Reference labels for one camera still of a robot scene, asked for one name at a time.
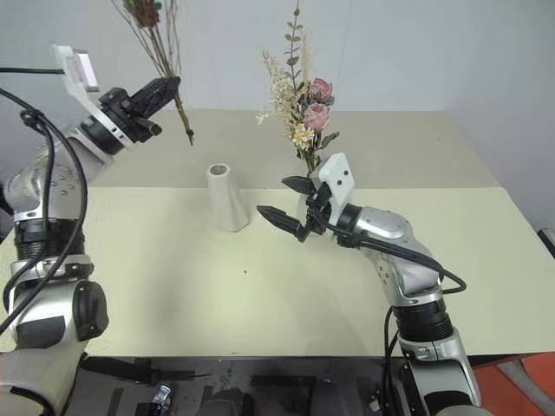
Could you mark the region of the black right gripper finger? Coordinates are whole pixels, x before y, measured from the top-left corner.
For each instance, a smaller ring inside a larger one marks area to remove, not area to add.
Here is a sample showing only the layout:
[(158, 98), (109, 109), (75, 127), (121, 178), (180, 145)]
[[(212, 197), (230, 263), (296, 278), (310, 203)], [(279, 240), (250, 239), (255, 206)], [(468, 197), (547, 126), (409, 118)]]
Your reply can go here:
[(289, 176), (282, 179), (282, 183), (296, 193), (310, 196), (316, 192), (316, 188), (310, 178), (305, 176)]
[(258, 205), (257, 211), (264, 219), (282, 231), (286, 231), (295, 237), (300, 237), (304, 230), (301, 222), (289, 216), (285, 211), (269, 205)]

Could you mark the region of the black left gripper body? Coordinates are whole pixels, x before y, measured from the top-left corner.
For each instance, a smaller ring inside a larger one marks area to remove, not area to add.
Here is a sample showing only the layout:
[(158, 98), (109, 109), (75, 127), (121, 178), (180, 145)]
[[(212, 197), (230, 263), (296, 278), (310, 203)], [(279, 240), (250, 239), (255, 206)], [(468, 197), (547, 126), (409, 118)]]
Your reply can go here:
[(162, 132), (151, 116), (133, 114), (128, 95), (123, 88), (112, 88), (101, 98), (101, 111), (133, 142), (144, 143)]

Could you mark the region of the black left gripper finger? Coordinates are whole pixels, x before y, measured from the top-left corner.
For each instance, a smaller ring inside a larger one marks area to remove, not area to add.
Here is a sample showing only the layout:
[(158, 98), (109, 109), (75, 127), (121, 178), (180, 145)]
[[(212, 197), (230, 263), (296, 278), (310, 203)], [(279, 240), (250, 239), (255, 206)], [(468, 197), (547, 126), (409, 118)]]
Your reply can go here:
[(172, 101), (170, 100), (168, 103), (141, 102), (139, 100), (139, 91), (133, 94), (129, 99), (131, 112), (139, 116), (152, 116)]
[(139, 100), (148, 103), (168, 103), (179, 92), (180, 77), (156, 78), (139, 91)]

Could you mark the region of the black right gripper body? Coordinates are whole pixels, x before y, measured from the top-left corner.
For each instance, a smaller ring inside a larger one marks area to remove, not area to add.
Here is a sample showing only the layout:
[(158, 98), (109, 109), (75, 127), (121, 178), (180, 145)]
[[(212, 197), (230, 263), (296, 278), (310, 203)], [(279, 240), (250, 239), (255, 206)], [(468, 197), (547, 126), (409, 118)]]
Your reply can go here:
[(317, 189), (312, 183), (302, 183), (299, 192), (306, 196), (307, 212), (305, 223), (297, 228), (297, 240), (305, 241), (311, 233), (322, 236), (327, 231), (332, 232), (330, 224), (332, 193), (329, 186), (323, 184)]

